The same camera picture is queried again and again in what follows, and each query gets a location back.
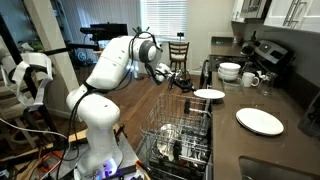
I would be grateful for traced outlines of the white robot base table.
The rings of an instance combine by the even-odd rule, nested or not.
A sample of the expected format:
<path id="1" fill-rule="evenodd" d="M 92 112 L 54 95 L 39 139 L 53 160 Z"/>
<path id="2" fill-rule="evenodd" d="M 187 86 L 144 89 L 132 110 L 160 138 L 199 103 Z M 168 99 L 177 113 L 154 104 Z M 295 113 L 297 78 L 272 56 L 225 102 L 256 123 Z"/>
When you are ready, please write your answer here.
<path id="1" fill-rule="evenodd" d="M 85 176 L 80 175 L 81 162 L 85 165 L 97 163 L 103 156 L 90 158 L 91 147 L 89 144 L 80 146 L 80 156 L 71 163 L 73 167 L 59 180 L 150 180 L 146 172 L 137 164 L 138 157 L 127 139 L 121 135 L 117 148 L 120 151 L 116 152 L 115 157 L 106 160 L 101 168 L 94 167 L 88 171 Z"/>

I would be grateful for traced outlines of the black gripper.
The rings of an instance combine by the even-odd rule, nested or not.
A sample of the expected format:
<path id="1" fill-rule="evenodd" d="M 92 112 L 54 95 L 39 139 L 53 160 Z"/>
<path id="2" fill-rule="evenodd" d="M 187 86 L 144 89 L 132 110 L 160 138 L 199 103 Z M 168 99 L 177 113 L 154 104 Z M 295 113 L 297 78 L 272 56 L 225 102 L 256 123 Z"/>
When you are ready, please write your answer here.
<path id="1" fill-rule="evenodd" d="M 179 87 L 183 93 L 194 92 L 194 86 L 191 79 L 181 79 L 177 76 L 172 76 L 169 79 L 168 90 L 171 90 L 173 86 Z"/>

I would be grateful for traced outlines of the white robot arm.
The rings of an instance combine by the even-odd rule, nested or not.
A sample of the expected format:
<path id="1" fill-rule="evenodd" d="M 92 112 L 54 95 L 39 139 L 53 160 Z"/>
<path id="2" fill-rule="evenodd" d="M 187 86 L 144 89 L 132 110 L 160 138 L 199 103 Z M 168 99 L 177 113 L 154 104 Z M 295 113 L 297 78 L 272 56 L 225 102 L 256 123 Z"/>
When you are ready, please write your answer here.
<path id="1" fill-rule="evenodd" d="M 116 37 L 103 50 L 86 81 L 68 94 L 68 107 L 87 125 L 89 144 L 74 167 L 75 180 L 110 177 L 122 163 L 123 153 L 113 131 L 120 109 L 105 94 L 121 84 L 130 61 L 142 62 L 148 75 L 158 84 L 167 80 L 185 91 L 193 89 L 190 80 L 180 79 L 178 70 L 173 71 L 160 61 L 161 53 L 161 47 L 149 32 Z"/>

